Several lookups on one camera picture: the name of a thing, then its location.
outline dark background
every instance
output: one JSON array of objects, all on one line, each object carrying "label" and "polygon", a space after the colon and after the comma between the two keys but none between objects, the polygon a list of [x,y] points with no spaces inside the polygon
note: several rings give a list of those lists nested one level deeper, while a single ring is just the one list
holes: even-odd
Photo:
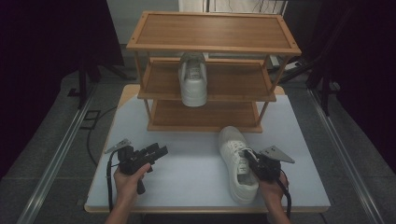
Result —
[{"label": "dark background", "polygon": [[[337,99],[396,173],[395,3],[323,1],[313,39],[323,32],[329,36],[324,28],[332,18],[339,16],[346,4],[355,6],[355,10],[329,58],[332,80],[341,87]],[[307,56],[315,57],[319,51],[320,46],[316,46]]]},{"label": "dark background", "polygon": [[106,0],[2,0],[0,22],[3,176],[46,117],[64,76],[84,62],[98,81],[98,64],[123,59]]}]

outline metal rail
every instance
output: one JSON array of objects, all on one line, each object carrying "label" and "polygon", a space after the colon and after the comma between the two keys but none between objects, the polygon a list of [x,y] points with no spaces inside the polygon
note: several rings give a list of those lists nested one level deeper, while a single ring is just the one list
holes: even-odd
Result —
[{"label": "metal rail", "polygon": [[64,139],[62,140],[61,144],[55,151],[54,156],[52,157],[49,165],[47,166],[44,174],[41,176],[38,184],[35,187],[35,190],[32,193],[29,201],[25,205],[19,219],[18,224],[28,224],[33,223],[35,218],[37,217],[38,212],[47,197],[48,192],[50,191],[50,187],[58,174],[58,171],[64,161],[64,157],[66,156],[75,136],[78,131],[78,128],[81,122],[84,120],[85,113],[87,112],[91,101],[92,96],[94,95],[97,88],[96,83],[92,83],[92,87],[90,88],[88,98],[85,104],[82,106],[81,109],[78,110],[77,114],[73,118],[72,123],[70,124]]},{"label": "metal rail", "polygon": [[338,135],[337,130],[335,129],[334,125],[332,125],[331,118],[326,116],[325,112],[321,109],[318,94],[315,91],[309,89],[308,89],[308,93],[311,96],[312,100],[314,101],[320,119],[322,120],[323,125],[332,140],[334,149],[338,154],[341,163],[343,163],[344,165],[344,168],[346,170],[346,175],[349,177],[350,181],[352,182],[353,188],[355,189],[359,199],[361,200],[361,205],[363,206],[363,209],[365,210],[367,217],[370,219],[370,223],[374,223],[374,224],[385,223],[381,214],[378,211],[373,196],[371,195],[370,191],[367,189],[352,159],[349,157],[349,154],[347,153],[347,148],[344,146],[344,143],[341,140],[340,136]]}]

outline shoe rack shelf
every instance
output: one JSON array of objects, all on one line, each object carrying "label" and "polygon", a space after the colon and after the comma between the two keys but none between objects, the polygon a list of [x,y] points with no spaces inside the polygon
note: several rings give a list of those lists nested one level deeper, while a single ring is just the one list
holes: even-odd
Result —
[{"label": "shoe rack shelf", "polygon": [[[127,45],[134,52],[140,77],[137,98],[145,101],[150,131],[219,132],[232,125],[241,132],[261,133],[261,120],[289,58],[301,54],[279,15],[143,12]],[[154,52],[185,51],[260,54],[262,60],[206,59],[207,102],[181,102],[179,58],[151,57]],[[143,71],[142,56],[148,63]],[[284,56],[276,77],[266,69],[270,55]],[[260,113],[256,102],[265,102]]]}]

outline table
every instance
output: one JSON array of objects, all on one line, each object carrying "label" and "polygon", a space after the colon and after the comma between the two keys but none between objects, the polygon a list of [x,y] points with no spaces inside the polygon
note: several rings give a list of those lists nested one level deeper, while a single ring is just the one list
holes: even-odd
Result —
[{"label": "table", "polygon": [[[148,132],[144,102],[138,100],[139,86],[128,85],[120,98],[105,148],[123,138],[132,141],[135,149],[159,143],[169,153],[156,161],[153,172],[143,180],[146,193],[132,212],[136,213],[262,213],[267,212],[258,193],[251,204],[233,201],[229,191],[228,172],[218,149],[218,133]],[[291,156],[294,164],[282,162],[290,181],[292,212],[324,212],[330,207],[326,191],[309,153],[287,95],[277,95],[268,106],[262,122],[263,133],[243,133],[250,147],[260,150],[276,145]],[[88,212],[108,212],[106,163],[103,154],[85,203]],[[116,199],[113,186],[113,199]],[[287,205],[284,197],[282,204]]]}]

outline white shoe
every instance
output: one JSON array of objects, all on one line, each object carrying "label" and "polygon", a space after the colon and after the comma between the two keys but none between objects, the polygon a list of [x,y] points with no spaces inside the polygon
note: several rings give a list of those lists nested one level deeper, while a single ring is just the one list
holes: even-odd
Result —
[{"label": "white shoe", "polygon": [[203,53],[186,52],[178,70],[181,101],[186,106],[206,104],[206,66]]},{"label": "white shoe", "polygon": [[228,126],[221,130],[219,150],[227,164],[231,195],[238,203],[251,203],[256,197],[259,183],[248,167],[244,149],[248,149],[246,140],[235,127]]}]

